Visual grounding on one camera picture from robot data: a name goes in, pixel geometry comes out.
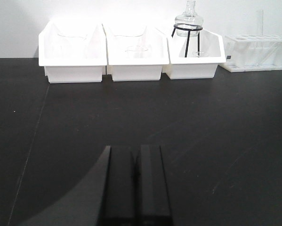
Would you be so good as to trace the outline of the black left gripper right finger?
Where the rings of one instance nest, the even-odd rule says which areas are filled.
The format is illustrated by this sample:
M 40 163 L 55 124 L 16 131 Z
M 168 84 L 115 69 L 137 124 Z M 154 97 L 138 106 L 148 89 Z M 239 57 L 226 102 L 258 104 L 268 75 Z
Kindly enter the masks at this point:
M 173 217 L 161 147 L 142 145 L 136 159 L 138 226 L 172 226 Z

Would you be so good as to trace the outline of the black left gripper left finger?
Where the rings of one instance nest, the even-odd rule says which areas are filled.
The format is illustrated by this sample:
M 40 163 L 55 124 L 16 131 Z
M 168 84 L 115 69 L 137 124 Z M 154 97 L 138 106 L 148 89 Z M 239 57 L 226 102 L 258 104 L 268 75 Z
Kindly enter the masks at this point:
M 111 146 L 102 226 L 134 226 L 135 161 L 128 146 Z

